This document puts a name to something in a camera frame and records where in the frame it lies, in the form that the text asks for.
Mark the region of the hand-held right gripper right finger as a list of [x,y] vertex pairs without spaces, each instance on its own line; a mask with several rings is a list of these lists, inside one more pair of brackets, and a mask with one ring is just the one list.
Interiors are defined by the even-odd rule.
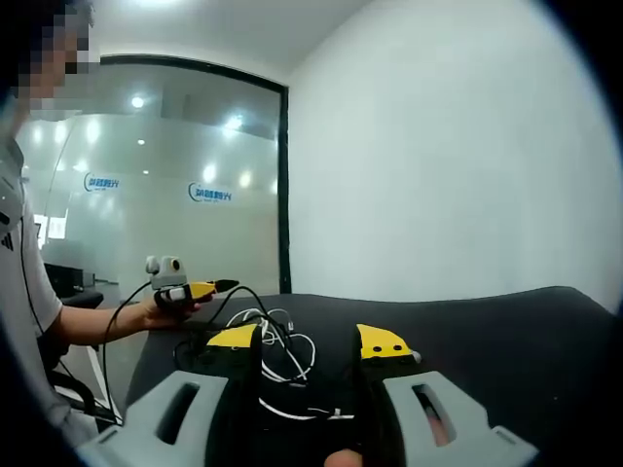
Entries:
[[529,466],[538,450],[393,332],[356,327],[353,421],[365,466]]

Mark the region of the person's right hand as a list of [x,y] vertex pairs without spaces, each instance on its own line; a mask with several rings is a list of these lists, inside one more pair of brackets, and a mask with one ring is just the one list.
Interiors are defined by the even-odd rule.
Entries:
[[324,461],[324,467],[362,467],[362,456],[351,449],[342,449],[330,454]]

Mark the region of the person's left hand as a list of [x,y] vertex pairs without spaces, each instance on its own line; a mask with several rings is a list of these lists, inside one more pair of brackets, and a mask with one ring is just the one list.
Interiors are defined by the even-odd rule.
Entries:
[[177,327],[190,319],[200,309],[197,303],[160,306],[154,297],[147,298],[138,305],[143,330],[161,330]]

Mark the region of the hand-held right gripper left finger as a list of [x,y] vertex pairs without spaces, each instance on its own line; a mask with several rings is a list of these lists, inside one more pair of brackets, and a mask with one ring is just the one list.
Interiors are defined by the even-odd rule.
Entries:
[[249,466],[262,329],[237,325],[176,347],[176,369],[120,426],[78,449],[88,466]]

